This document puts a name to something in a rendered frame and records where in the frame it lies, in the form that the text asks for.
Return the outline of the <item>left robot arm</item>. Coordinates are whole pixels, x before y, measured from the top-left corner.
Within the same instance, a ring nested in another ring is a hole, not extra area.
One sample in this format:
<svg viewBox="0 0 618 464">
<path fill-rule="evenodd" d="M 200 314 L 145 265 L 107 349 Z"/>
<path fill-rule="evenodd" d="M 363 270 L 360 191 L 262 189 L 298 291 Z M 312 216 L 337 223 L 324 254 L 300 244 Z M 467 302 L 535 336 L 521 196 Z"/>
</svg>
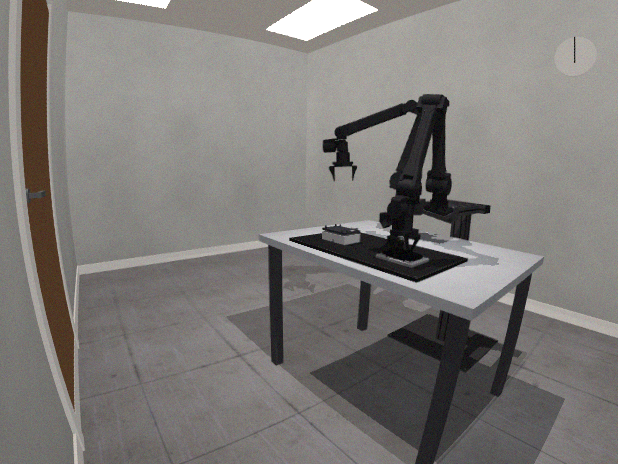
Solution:
<svg viewBox="0 0 618 464">
<path fill-rule="evenodd" d="M 416 108 L 419 113 L 422 111 L 420 122 L 409 159 L 397 183 L 396 196 L 391 198 L 387 207 L 388 214 L 380 213 L 379 222 L 382 228 L 392 225 L 393 230 L 400 231 L 401 217 L 414 215 L 413 200 L 419 200 L 420 196 L 417 195 L 422 194 L 422 169 L 431 136 L 432 169 L 427 172 L 426 191 L 433 194 L 431 205 L 424 206 L 424 210 L 441 216 L 453 212 L 454 208 L 448 206 L 447 200 L 452 187 L 451 173 L 447 173 L 445 166 L 445 118 L 449 100 L 443 96 L 423 94 L 419 97 Z"/>
</svg>

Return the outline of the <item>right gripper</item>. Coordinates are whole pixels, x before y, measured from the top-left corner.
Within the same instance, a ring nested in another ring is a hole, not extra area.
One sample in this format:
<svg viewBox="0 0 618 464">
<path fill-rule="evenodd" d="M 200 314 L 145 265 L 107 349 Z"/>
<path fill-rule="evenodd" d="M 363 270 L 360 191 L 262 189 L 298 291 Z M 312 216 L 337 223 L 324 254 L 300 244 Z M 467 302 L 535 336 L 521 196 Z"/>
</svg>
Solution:
<svg viewBox="0 0 618 464">
<path fill-rule="evenodd" d="M 332 162 L 332 165 L 334 165 L 334 167 L 352 167 L 352 181 L 353 181 L 357 166 L 356 165 L 352 166 L 353 162 L 348 162 L 348 151 L 343 151 L 343 153 L 339 151 L 337 153 L 337 161 L 339 162 Z M 333 176 L 333 180 L 335 181 L 334 179 L 335 170 L 333 172 L 333 166 L 329 166 L 329 170 Z"/>
</svg>

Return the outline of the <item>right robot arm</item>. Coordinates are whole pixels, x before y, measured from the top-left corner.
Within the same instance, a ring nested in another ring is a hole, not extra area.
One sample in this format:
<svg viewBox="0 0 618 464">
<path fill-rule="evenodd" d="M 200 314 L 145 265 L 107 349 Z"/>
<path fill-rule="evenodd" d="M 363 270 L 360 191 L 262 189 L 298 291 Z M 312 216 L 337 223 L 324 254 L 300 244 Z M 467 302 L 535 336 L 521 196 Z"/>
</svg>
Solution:
<svg viewBox="0 0 618 464">
<path fill-rule="evenodd" d="M 410 101 L 410 102 L 409 102 Z M 398 104 L 394 107 L 385 109 L 383 111 L 377 112 L 375 114 L 369 115 L 367 117 L 364 117 L 362 119 L 356 120 L 354 122 L 342 125 L 340 127 L 337 127 L 335 129 L 335 135 L 337 137 L 337 139 L 326 139 L 323 140 L 323 152 L 327 153 L 327 152 L 336 152 L 337 151 L 341 151 L 341 153 L 343 153 L 343 151 L 348 151 L 348 142 L 346 142 L 347 137 L 345 136 L 349 136 L 351 134 L 354 134 L 356 132 L 359 132 L 361 130 L 370 128 L 372 126 L 378 125 L 380 123 L 389 121 L 391 119 L 397 118 L 399 116 L 403 116 L 406 113 L 413 112 L 414 114 L 416 113 L 416 119 L 415 122 L 413 124 L 412 130 L 410 132 L 410 135 L 408 137 L 407 143 L 405 145 L 404 151 L 402 153 L 402 156 L 400 158 L 400 161 L 398 163 L 398 166 L 396 168 L 396 173 L 393 173 L 391 178 L 390 178 L 390 186 L 389 188 L 393 188 L 396 190 L 397 188 L 397 183 L 399 181 L 399 176 L 400 173 L 402 174 L 403 168 L 406 165 L 408 159 L 409 159 L 409 155 L 411 153 L 411 149 L 412 149 L 412 145 L 415 139 L 415 135 L 417 132 L 417 127 L 419 125 L 419 121 L 421 118 L 421 113 L 419 113 L 417 111 L 417 102 L 414 100 L 409 100 L 404 104 Z M 403 111 L 402 111 L 403 110 Z M 337 143 L 336 143 L 337 142 Z"/>
</svg>

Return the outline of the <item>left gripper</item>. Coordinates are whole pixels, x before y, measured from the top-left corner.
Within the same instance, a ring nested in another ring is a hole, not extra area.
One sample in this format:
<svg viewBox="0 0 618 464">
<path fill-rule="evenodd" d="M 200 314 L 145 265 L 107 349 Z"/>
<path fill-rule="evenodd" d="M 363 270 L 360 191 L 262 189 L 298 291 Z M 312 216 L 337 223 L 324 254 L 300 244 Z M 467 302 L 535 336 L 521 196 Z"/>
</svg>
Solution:
<svg viewBox="0 0 618 464">
<path fill-rule="evenodd" d="M 399 257 L 402 247 L 404 245 L 404 242 L 406 245 L 406 250 L 411 251 L 411 252 L 413 251 L 414 247 L 416 246 L 416 244 L 418 243 L 421 237 L 421 234 L 418 234 L 418 233 L 419 233 L 419 229 L 413 228 L 413 216 L 406 216 L 406 218 L 401 217 L 400 231 L 391 229 L 390 235 L 387 236 L 387 241 L 392 249 L 394 258 Z M 404 240 L 400 239 L 399 234 L 400 236 L 405 236 Z M 410 250 L 409 250 L 409 239 L 408 238 L 412 238 L 414 240 L 414 243 Z M 397 254 L 395 252 L 393 242 L 399 244 Z"/>
</svg>

